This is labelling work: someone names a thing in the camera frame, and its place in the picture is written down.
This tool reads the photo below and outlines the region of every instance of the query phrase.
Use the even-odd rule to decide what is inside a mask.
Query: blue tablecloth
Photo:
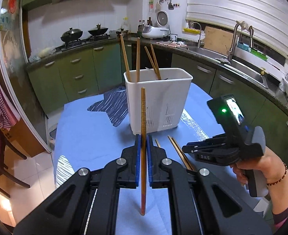
[[[167,135],[174,137],[180,146],[201,141],[223,133],[207,107],[211,97],[195,84],[191,84],[179,125],[174,129],[152,133],[167,157],[180,163],[181,159]],[[126,92],[115,89],[104,95],[79,99],[65,105],[58,123],[54,150],[56,186],[67,180],[82,167],[90,170],[103,168],[119,158],[122,149],[134,145],[126,107]],[[254,208],[258,199],[236,180],[229,167],[200,162],[192,163],[207,168],[229,186],[249,206]],[[117,213],[116,234],[171,234],[170,210],[166,189],[147,190],[146,215],[140,215],[140,187],[121,189]]]

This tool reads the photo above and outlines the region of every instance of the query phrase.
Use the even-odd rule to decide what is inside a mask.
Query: small screen
[[[230,110],[232,111],[233,115],[235,116],[235,119],[237,120],[238,124],[240,125],[244,120],[244,116],[243,116],[240,108],[238,107],[235,99],[234,98],[228,99],[227,104],[228,104]]]

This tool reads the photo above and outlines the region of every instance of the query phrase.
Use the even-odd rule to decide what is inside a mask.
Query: kitchen sink
[[[189,47],[179,47],[179,49],[183,49],[183,50],[189,50],[193,53],[197,53],[201,56],[207,57],[215,62],[219,62],[217,59],[221,59],[221,58],[227,58],[227,56],[224,56],[222,54],[219,54],[215,51],[211,51],[209,49],[205,49],[205,48],[197,48],[194,46],[189,46]],[[231,61],[231,66],[224,64],[228,69],[234,71],[235,73],[238,73],[240,75],[244,75],[247,76],[249,78],[251,78],[252,80],[254,80],[255,82],[263,85],[265,88],[268,88],[267,85],[267,81],[265,79],[264,76],[260,75],[260,73],[256,72],[255,70],[251,69],[250,67],[247,67],[246,65],[232,60]]]

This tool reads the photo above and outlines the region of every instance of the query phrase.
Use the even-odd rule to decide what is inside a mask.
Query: metal screw
[[[126,163],[126,159],[124,159],[124,158],[118,158],[118,159],[116,160],[116,163],[117,163],[118,165],[124,165],[124,164]]]
[[[209,170],[202,168],[199,170],[199,174],[201,174],[202,176],[208,176],[209,175]]]
[[[171,161],[171,159],[169,159],[169,158],[165,158],[165,159],[162,160],[162,163],[163,163],[164,165],[170,165],[170,164],[172,164],[172,161]]]
[[[89,170],[87,168],[81,168],[81,169],[79,169],[78,173],[80,176],[85,176],[86,174],[89,173]]]

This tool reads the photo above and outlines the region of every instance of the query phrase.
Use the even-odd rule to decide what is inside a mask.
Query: wooden chopstick
[[[141,215],[146,211],[146,97],[145,88],[141,88]]]
[[[184,156],[182,155],[182,153],[180,152],[180,150],[178,149],[178,147],[174,143],[173,139],[169,135],[168,135],[168,138],[169,138],[171,144],[173,145],[174,149],[178,153],[179,157],[181,158],[181,160],[182,160],[183,164],[185,165],[186,169],[193,170],[192,167],[190,166],[190,164],[184,159]]]
[[[158,66],[158,63],[157,63],[157,59],[156,59],[156,55],[155,55],[155,52],[154,52],[154,48],[153,48],[153,45],[151,44],[151,52],[153,54],[153,58],[154,58],[154,62],[155,62],[155,68],[156,68],[156,75],[157,75],[157,78],[159,80],[162,80],[161,76],[160,76],[160,72],[159,72],[159,66]]]
[[[160,146],[160,144],[159,144],[159,142],[158,142],[158,139],[155,139],[155,142],[156,142],[156,144],[157,144],[157,147],[160,147],[160,148],[161,148],[161,146]]]
[[[147,54],[147,56],[148,56],[148,59],[149,59],[149,61],[151,62],[151,66],[153,67],[154,72],[155,72],[155,74],[157,75],[157,71],[156,71],[156,68],[155,68],[153,59],[151,58],[151,54],[149,53],[149,51],[148,51],[148,49],[147,49],[146,46],[145,46],[144,48],[145,48],[146,54]]]
[[[192,170],[195,170],[194,167],[192,166],[190,160],[187,158],[187,156],[185,155],[185,153],[182,151],[182,148],[179,146],[178,142],[176,142],[176,139],[174,137],[171,137],[174,144],[176,144],[177,148],[180,150],[182,156],[184,157],[185,161],[189,164],[189,166],[191,167]]]
[[[121,45],[122,45],[123,58],[125,60],[125,66],[126,66],[126,78],[128,79],[129,82],[131,82],[128,57],[126,56],[126,47],[124,45],[124,40],[123,40],[123,37],[121,35],[120,35],[120,39],[121,39]]]
[[[137,38],[137,82],[140,82],[140,38]]]

